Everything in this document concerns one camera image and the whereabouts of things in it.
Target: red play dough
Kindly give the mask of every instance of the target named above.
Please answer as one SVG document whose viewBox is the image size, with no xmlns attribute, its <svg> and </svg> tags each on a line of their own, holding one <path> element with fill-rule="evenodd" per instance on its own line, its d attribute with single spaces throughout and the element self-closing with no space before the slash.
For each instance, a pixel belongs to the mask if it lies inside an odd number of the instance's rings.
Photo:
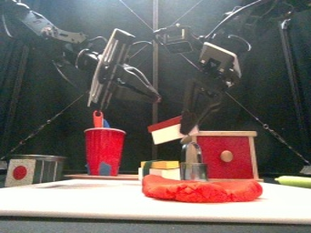
<svg viewBox="0 0 311 233">
<path fill-rule="evenodd" d="M 263 194 L 263 187 L 252 179 L 229 182 L 199 182 L 147 175 L 141 180 L 141 192 L 149 198 L 219 203 L 252 201 Z"/>
</svg>

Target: cable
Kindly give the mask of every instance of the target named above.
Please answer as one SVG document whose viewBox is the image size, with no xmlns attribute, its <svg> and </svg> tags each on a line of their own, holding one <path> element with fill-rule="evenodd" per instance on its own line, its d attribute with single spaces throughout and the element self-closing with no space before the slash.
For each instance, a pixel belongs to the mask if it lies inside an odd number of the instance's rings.
<svg viewBox="0 0 311 233">
<path fill-rule="evenodd" d="M 96 40 L 102 40 L 102 41 L 105 42 L 105 44 L 108 43 L 107 38 L 104 38 L 102 36 L 96 36 L 96 37 L 90 38 L 88 41 L 89 41 L 89 42 L 93 42 L 93 41 L 96 41 Z"/>
<path fill-rule="evenodd" d="M 4 26 L 4 29 L 5 29 L 6 36 L 13 38 L 13 35 L 9 33 L 9 30 L 6 28 L 6 20 L 5 20 L 5 15 L 4 14 L 1 14 L 1 21 L 2 21 L 2 26 Z"/>
<path fill-rule="evenodd" d="M 268 131 L 268 133 L 275 137 L 275 139 L 287 146 L 287 148 L 291 150 L 291 152 L 303 160 L 303 162 L 311 166 L 311 162 L 304 158 L 304 156 L 297 152 L 297 150 L 288 144 L 285 139 L 280 136 L 280 134 L 269 128 L 269 126 L 260 120 L 259 117 L 256 117 L 249 110 L 240 104 L 240 102 L 228 94 L 228 92 L 224 92 L 227 96 L 233 100 L 233 102 L 241 107 L 241 109 L 253 117 L 253 119 L 257 121 L 257 123 L 261 125 L 263 129 Z"/>
<path fill-rule="evenodd" d="M 69 80 L 69 78 L 66 77 L 66 75 L 61 72 L 60 67 L 57 66 L 57 62 L 52 60 L 52 64 L 56 67 L 62 79 L 77 89 L 80 90 L 78 86 Z"/>
<path fill-rule="evenodd" d="M 143 51 L 143 49 L 144 49 L 147 46 L 151 46 L 151 45 L 152 45 L 152 43 L 151 43 L 149 41 L 137 41 L 137 42 L 135 42 L 132 45 L 135 46 L 135 45 L 139 45 L 139 44 L 147 44 L 147 45 L 143 46 L 143 47 L 139 49 L 139 51 L 128 58 L 128 60 L 129 60 L 132 57 L 135 57 L 135 56 Z"/>
<path fill-rule="evenodd" d="M 225 25 L 227 22 L 229 22 L 239 14 L 241 14 L 245 10 L 249 8 L 265 4 L 272 0 L 257 0 L 256 2 L 240 7 L 232 14 L 225 17 L 225 19 L 215 26 L 215 28 L 211 30 L 209 34 L 204 37 L 205 39 L 209 39 L 209 37 L 215 34 L 215 32 Z"/>
<path fill-rule="evenodd" d="M 85 95 L 85 93 L 50 118 L 46 120 L 46 122 L 30 133 L 29 136 L 26 136 L 20 143 L 8 151 L 6 155 L 0 158 L 0 160 L 4 160 L 6 156 L 13 153 L 22 145 L 25 145 L 26 141 L 32 139 L 45 128 L 46 125 L 49 125 L 56 118 L 73 106 L 73 104 L 81 99 L 81 97 Z"/>
<path fill-rule="evenodd" d="M 128 65 L 124 66 L 124 70 L 125 70 L 125 72 L 128 72 L 129 74 L 132 74 L 133 76 L 136 76 L 140 79 L 140 81 L 143 82 L 144 86 L 152 91 L 153 94 L 156 94 L 156 101 L 159 101 L 160 100 L 160 96 L 159 96 L 159 94 L 156 92 L 156 89 L 151 85 L 149 80 L 147 79 L 145 75 L 143 74 L 143 72 L 136 67 L 128 66 Z M 143 93 L 143 91 L 139 90 L 137 88 L 135 88 L 133 86 L 128 86 L 128 87 L 131 89 L 136 90 L 136 92 L 139 92 L 143 95 L 145 95 Z"/>
</svg>

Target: red plastic cup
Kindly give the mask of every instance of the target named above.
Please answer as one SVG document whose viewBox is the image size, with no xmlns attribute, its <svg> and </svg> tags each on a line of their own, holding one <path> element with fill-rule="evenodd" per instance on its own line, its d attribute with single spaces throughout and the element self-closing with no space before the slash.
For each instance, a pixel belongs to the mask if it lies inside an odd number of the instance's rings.
<svg viewBox="0 0 311 233">
<path fill-rule="evenodd" d="M 108 127 L 93 127 L 84 132 L 88 174 L 117 176 L 125 132 Z"/>
</svg>

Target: black curtain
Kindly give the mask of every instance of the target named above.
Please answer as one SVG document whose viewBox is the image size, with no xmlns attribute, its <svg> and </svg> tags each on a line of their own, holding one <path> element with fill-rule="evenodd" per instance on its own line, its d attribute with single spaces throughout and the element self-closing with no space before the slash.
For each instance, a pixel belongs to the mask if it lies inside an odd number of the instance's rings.
<svg viewBox="0 0 311 233">
<path fill-rule="evenodd" d="M 205 35 L 223 19 L 223 13 L 231 11 L 240 2 L 243 1 L 159 1 L 159 27 L 165 27 L 177 20 L 181 25 L 189 25 L 196 34 Z M 108 38 L 113 29 L 119 28 L 132 33 L 136 41 L 152 40 L 152 0 L 41 0 L 38 3 L 38 13 L 62 30 L 84 32 L 89 37 L 101 35 Z M 307 134 L 311 128 L 307 120 L 311 117 L 309 17 L 311 11 L 307 9 L 297 12 L 291 20 L 291 51 Z M 37 50 L 28 51 L 21 41 L 5 36 L 4 28 L 0 38 L 0 137 L 1 152 L 5 154 L 84 95 L 89 75 L 74 71 L 69 74 L 70 80 L 78 83 L 80 88 L 76 88 L 60 75 L 46 56 Z M 135 47 L 131 53 L 135 55 L 139 49 Z M 196 62 L 197 55 L 199 52 L 193 52 L 185 57 Z M 28 57 L 24 69 L 21 66 L 25 60 L 20 61 L 22 57 Z M 151 46 L 132 57 L 131 64 L 152 78 Z M 309 145 L 301 145 L 277 22 L 267 25 L 257 35 L 243 66 L 240 83 L 228 90 L 229 95 L 311 159 Z M 159 93 L 163 96 L 159 104 L 161 121 L 181 113 L 185 81 L 204 77 L 183 56 L 168 54 L 163 47 L 159 48 L 157 67 Z M 65 170 L 85 172 L 84 130 L 92 127 L 92 110 L 86 107 L 86 101 L 88 96 L 84 95 L 14 153 L 65 156 Z M 152 138 L 147 127 L 152 124 L 152 106 L 113 99 L 105 115 L 111 126 L 127 131 L 121 171 L 136 172 L 140 161 L 151 159 Z M 301 169 L 301 159 L 279 143 L 228 96 L 224 97 L 220 111 L 207 118 L 200 129 L 256 131 L 259 136 L 255 138 L 255 148 L 261 174 L 291 174 Z M 157 158 L 179 159 L 180 150 L 179 141 L 159 145 Z"/>
</svg>

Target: wooden block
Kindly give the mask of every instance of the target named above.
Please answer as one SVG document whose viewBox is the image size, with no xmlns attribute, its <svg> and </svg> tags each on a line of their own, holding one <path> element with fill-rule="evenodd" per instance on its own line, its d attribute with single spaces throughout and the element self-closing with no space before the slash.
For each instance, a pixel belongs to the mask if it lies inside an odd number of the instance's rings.
<svg viewBox="0 0 311 233">
<path fill-rule="evenodd" d="M 148 132 L 152 134 L 155 144 L 161 144 L 184 137 L 184 134 L 180 133 L 180 120 L 181 117 L 176 116 L 175 118 L 156 123 L 148 127 Z M 195 126 L 189 132 L 189 135 L 193 135 L 197 132 L 197 126 Z"/>
<path fill-rule="evenodd" d="M 149 174 L 160 176 L 163 178 L 176 179 L 180 180 L 180 169 L 149 169 Z M 139 180 L 141 180 L 141 167 L 139 168 Z"/>
</svg>

